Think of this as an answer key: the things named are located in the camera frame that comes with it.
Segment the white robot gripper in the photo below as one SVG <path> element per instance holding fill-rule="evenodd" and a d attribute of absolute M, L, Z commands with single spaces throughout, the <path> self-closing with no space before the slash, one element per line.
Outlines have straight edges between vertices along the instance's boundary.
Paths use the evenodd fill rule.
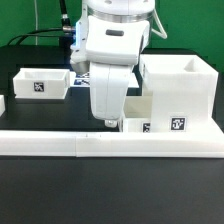
<path fill-rule="evenodd" d="M 122 116 L 129 79 L 147 46 L 147 20 L 116 23 L 88 17 L 87 37 L 74 48 L 71 64 L 89 62 L 91 111 L 105 126 L 116 128 Z"/>

